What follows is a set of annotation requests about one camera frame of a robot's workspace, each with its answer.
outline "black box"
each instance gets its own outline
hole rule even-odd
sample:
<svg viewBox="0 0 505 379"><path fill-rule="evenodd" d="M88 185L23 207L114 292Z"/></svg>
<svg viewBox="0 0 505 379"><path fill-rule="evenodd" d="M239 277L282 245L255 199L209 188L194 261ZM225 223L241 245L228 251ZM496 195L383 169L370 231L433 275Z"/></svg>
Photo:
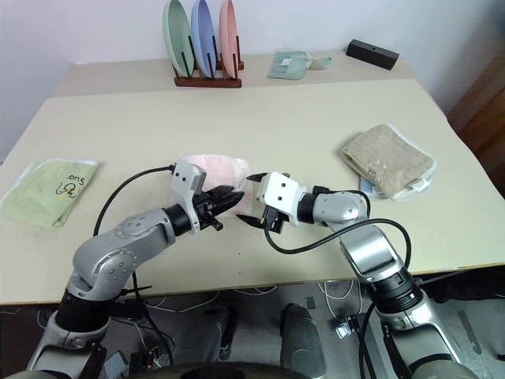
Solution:
<svg viewBox="0 0 505 379"><path fill-rule="evenodd" d="M399 54L369 43L353 39L347 47L347 55L360 61L371 63L383 69L392 69Z"/></svg>

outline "folded towel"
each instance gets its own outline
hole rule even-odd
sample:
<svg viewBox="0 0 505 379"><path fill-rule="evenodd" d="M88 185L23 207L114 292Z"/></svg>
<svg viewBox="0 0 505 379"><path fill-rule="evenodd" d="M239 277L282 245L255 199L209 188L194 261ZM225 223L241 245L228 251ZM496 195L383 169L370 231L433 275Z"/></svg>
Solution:
<svg viewBox="0 0 505 379"><path fill-rule="evenodd" d="M429 186L436 161L396 128L378 125L342 149L342 158L392 200L405 200Z"/></svg>
<svg viewBox="0 0 505 379"><path fill-rule="evenodd" d="M235 214L250 215L253 210L253 184L247 180L251 175L249 165L243 159L232 158L220 154L200 154L186 156L185 161L196 164L207 172L203 191L209 191L217 186L233 186L236 191L243 191L244 197L232 209L224 212L221 217Z"/></svg>
<svg viewBox="0 0 505 379"><path fill-rule="evenodd" d="M97 166L93 160L34 163L0 200L0 214L43 227L60 227Z"/></svg>

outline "plate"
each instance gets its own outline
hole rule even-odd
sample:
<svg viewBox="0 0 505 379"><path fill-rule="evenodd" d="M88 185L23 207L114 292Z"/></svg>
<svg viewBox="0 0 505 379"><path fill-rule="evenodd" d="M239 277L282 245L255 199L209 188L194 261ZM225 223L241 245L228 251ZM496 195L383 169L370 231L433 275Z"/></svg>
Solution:
<svg viewBox="0 0 505 379"><path fill-rule="evenodd" d="M234 4L225 0L219 12L219 38L221 39L221 54L226 72L235 77L234 54L238 69L237 22L235 20Z"/></svg>
<svg viewBox="0 0 505 379"><path fill-rule="evenodd" d="M215 73L214 26L212 26L211 13L205 0L198 0L191 12L191 35L195 49L196 63L206 77Z"/></svg>
<svg viewBox="0 0 505 379"><path fill-rule="evenodd" d="M170 60L182 77L191 76L195 67L189 36L191 36L191 28L182 4L179 0L170 0L163 10L163 37ZM189 75L186 72L182 53L188 64Z"/></svg>

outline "tabletop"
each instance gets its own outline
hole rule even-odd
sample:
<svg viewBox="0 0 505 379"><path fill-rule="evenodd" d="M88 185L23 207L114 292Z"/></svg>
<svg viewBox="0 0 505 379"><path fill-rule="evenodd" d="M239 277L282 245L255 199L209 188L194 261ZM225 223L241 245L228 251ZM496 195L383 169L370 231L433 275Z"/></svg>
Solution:
<svg viewBox="0 0 505 379"><path fill-rule="evenodd" d="M358 176L340 148L389 122L439 164L431 188L409 201L372 202L372 217L400 222L413 242L411 272L502 264L505 201L442 111L413 78L242 89L59 93L40 108L0 167L0 193L33 162L95 159L99 169L64 227L45 229L0 220L0 303L57 302L76 248L92 235L110 193L139 171L182 156L220 153L245 159L252 172L289 172L308 188L356 189ZM114 200L102 231L124 218L170 205L170 176L152 174ZM183 235L138 269L146 294L261 287L354 277L337 242L296 256L274 251L259 230L234 217L224 230ZM384 226L398 253L402 236ZM328 229L286 225L275 235L293 248Z"/></svg>

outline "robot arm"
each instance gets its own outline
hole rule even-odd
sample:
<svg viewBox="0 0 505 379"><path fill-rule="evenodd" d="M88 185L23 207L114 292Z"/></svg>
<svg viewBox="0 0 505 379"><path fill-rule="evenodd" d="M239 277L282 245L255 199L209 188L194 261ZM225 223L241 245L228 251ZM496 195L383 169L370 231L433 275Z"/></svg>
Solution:
<svg viewBox="0 0 505 379"><path fill-rule="evenodd" d="M249 178L260 182L257 200L266 205L261 220L239 215L251 226L280 233L283 221L289 220L295 226L315 223L339 232L368 219L365 199L358 194L333 192L324 187L314 187L312 193L307 193L289 175L279 172ZM428 363L430 374L443 366L439 377L447 377L446 361L456 367L454 370L466 373L454 338L386 235L376 225L364 224L346 231L339 239L351 268L376 305L384 343L398 377L412 377ZM283 253L304 251L276 248Z"/></svg>
<svg viewBox="0 0 505 379"><path fill-rule="evenodd" d="M131 216L77 249L61 305L50 317L28 370L77 379L89 375L90 368L101 368L97 362L105 351L99 343L109 325L109 308L132 273L186 232L223 229L215 216L241 200L243 192L231 186L202 192L205 176L199 167L179 161L172 179L176 204Z"/></svg>

